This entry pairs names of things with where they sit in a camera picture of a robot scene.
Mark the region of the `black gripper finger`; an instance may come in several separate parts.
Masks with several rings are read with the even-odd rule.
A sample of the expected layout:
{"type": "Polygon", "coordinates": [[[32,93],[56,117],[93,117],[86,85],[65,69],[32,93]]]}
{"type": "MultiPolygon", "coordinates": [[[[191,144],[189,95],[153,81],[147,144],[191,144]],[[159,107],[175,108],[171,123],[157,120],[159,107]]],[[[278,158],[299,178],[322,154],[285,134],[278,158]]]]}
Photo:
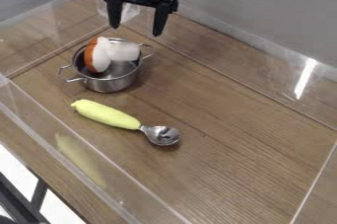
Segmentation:
{"type": "Polygon", "coordinates": [[[154,23],[153,23],[153,36],[157,37],[162,34],[166,21],[169,18],[169,3],[162,2],[158,4],[154,14],[154,23]]]}
{"type": "Polygon", "coordinates": [[[106,11],[109,18],[109,25],[113,29],[120,27],[121,14],[122,14],[122,1],[106,0],[106,11]]]}

